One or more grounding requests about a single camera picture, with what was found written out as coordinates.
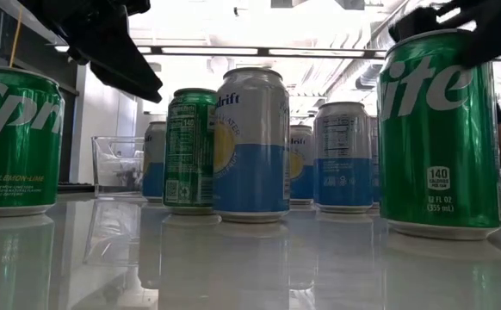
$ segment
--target wall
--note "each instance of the wall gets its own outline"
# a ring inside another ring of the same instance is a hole
[[[100,82],[88,66],[79,66],[71,149],[71,182],[94,183],[91,137],[136,134],[138,103]]]

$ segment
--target green label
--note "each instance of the green label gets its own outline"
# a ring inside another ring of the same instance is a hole
[[[491,65],[455,65],[458,38],[393,51],[380,74],[381,212],[433,226],[500,226]]]
[[[214,105],[171,104],[164,173],[164,205],[212,207]]]
[[[10,75],[0,77],[0,207],[53,204],[63,100],[41,77]]]

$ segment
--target yellow cable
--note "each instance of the yellow cable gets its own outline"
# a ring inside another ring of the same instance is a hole
[[[21,18],[23,8],[19,8],[19,16],[17,17],[17,30],[15,31],[15,38],[13,39],[13,47],[11,48],[11,58],[9,59],[9,67],[13,67],[13,60],[15,59],[15,50],[17,49],[17,39],[19,39],[19,32],[21,31]]]

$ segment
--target blue and white can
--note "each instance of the blue and white can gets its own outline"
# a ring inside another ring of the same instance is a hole
[[[312,127],[292,125],[290,133],[291,204],[310,204],[313,199]]]
[[[364,213],[373,205],[369,118],[359,102],[319,108],[313,200],[321,211]]]
[[[166,122],[152,121],[145,131],[142,194],[149,202],[163,200],[164,143]]]
[[[272,222],[289,208],[288,93],[281,75],[238,68],[218,89],[214,211],[223,220]]]
[[[380,184],[379,184],[379,120],[376,117],[369,118],[371,129],[371,161],[373,188],[373,208],[378,208],[380,204]]]

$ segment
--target sprite logo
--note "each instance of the sprite logo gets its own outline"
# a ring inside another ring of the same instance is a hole
[[[464,90],[473,81],[473,74],[464,70],[459,65],[450,65],[436,73],[435,67],[430,67],[431,56],[421,59],[420,64],[411,73],[403,77],[405,72],[405,62],[396,61],[383,72],[381,76],[380,95],[382,106],[380,120],[386,121],[392,113],[396,92],[405,88],[399,105],[398,116],[409,115],[413,111],[416,102],[426,102],[436,111],[457,109],[468,100],[468,97],[450,100],[447,93],[452,90]],[[449,84],[455,74],[459,74],[457,81]],[[423,87],[425,80],[431,80],[427,86],[425,97],[419,97],[419,91]]]
[[[61,127],[61,106],[59,104],[46,102],[40,111],[38,111],[38,105],[24,96],[9,95],[4,98],[6,91],[8,91],[8,86],[0,83],[0,95],[3,99],[3,104],[0,108],[0,133],[5,126],[21,126],[30,121],[32,122],[32,129],[41,130],[52,113],[56,115],[52,133],[59,133]],[[22,105],[22,114],[17,119],[8,122],[10,116],[20,105]]]

